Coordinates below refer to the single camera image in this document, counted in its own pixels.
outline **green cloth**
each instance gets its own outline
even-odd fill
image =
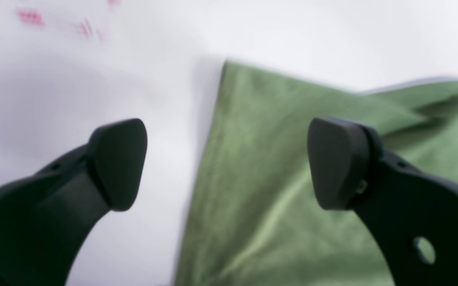
[[[314,197],[307,129],[336,116],[377,129],[421,170],[458,182],[458,81],[367,96],[226,63],[176,286],[392,286],[353,212]]]

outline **white surface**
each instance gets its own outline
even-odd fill
[[[113,69],[94,68],[103,53],[90,47],[65,56],[39,31],[32,49],[15,44],[0,18],[0,184],[99,125],[136,116],[147,126],[138,199],[96,225],[70,286],[171,282],[227,56],[355,91],[458,76],[458,0],[122,0],[120,9],[114,57],[103,58]]]

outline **green fabric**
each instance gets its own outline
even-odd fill
[[[393,285],[356,215],[316,202],[316,116],[371,125],[406,160],[458,182],[458,81],[361,96],[226,63],[176,286]]]

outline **black plastic part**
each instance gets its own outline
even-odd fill
[[[64,285],[96,222],[132,206],[146,149],[142,121],[121,121],[34,176],[0,187],[0,285]]]
[[[319,205],[344,210],[369,167],[371,151],[360,125],[316,118],[307,139],[311,173]]]
[[[312,124],[321,125],[324,120],[335,125],[341,122],[315,119]],[[348,125],[369,128],[351,121],[339,124],[338,128],[347,129]],[[329,133],[333,130],[336,127],[309,133],[309,145],[326,143],[320,138],[331,137]],[[375,136],[366,134],[369,150],[382,148]],[[340,152],[347,153],[348,150],[352,149],[345,148]],[[374,167],[367,170],[363,178],[367,188],[351,199],[348,208],[355,211],[373,235],[396,285],[458,286],[458,184],[420,172],[388,150],[374,151],[374,154],[369,164]],[[327,164],[320,160],[338,160],[340,157],[351,156],[313,157],[309,153],[313,166]],[[340,168],[348,172],[347,160],[341,161]],[[316,170],[312,171],[316,194],[336,191],[325,184],[316,183],[320,178],[319,173],[314,176]],[[414,244],[419,238],[427,239],[434,247],[436,259],[432,264],[419,256]]]

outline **black rubber tip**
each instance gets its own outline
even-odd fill
[[[345,210],[369,166],[369,142],[358,123],[315,118],[307,150],[314,192],[325,210]]]
[[[133,205],[146,150],[146,128],[139,119],[105,125],[89,139],[87,164],[112,210],[125,211]]]

